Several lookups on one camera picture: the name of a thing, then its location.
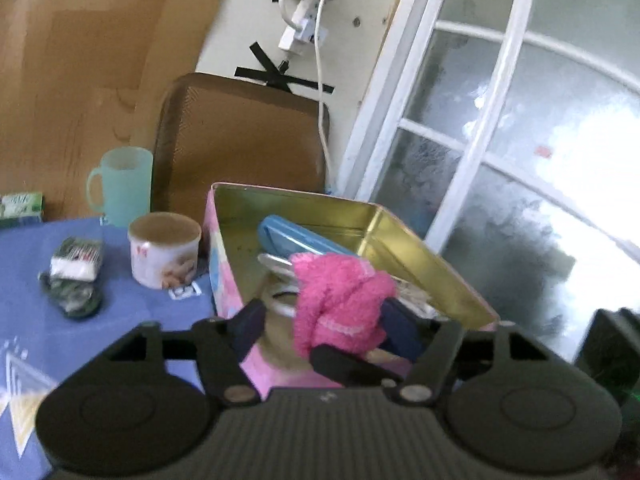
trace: white door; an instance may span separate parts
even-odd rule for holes
[[[379,131],[355,197],[501,316],[571,359],[640,308],[640,0],[428,0]]]

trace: green box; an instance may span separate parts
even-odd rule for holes
[[[0,229],[42,223],[42,193],[0,195]]]

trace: brown chair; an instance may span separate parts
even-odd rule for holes
[[[318,103],[220,76],[177,79],[158,125],[152,208],[201,221],[215,182],[322,192]]]

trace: pink tin box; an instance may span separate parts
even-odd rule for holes
[[[366,257],[374,267],[420,286],[431,296],[434,307],[467,328],[477,329],[497,319],[473,289],[383,207],[301,191],[225,183],[214,184],[209,191],[203,228],[219,316],[233,317],[248,301],[260,298],[270,279],[257,260],[263,252],[258,224],[270,214],[304,226]],[[268,317],[267,330],[274,323],[280,321]],[[257,344],[242,363],[263,396],[273,386],[337,386],[308,364],[297,362],[292,349],[280,349],[290,355],[274,359],[267,348],[264,341]],[[376,352],[372,360],[398,373],[409,367],[386,352]]]

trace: screw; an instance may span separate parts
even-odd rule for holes
[[[229,386],[225,390],[225,399],[229,402],[249,402],[255,399],[255,390],[244,384],[236,384],[236,386]]]
[[[400,396],[409,402],[425,402],[431,399],[433,392],[422,384],[411,384],[400,390]]]

